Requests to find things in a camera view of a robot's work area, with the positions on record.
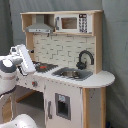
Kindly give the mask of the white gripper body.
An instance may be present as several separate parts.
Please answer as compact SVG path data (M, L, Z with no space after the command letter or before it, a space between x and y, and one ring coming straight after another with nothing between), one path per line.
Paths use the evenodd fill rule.
M25 74L34 73L36 71L35 66L29 56L28 50L26 49L26 46L21 44L16 46L19 55L23 59L23 62L21 63L21 69Z

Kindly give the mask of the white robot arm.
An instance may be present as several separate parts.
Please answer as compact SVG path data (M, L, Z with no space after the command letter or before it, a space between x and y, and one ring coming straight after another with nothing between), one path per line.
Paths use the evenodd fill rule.
M20 70L23 76L36 71L28 49L23 44L12 47L8 55L0 56L0 128L38 128L27 114L3 122L2 109L16 89L17 70Z

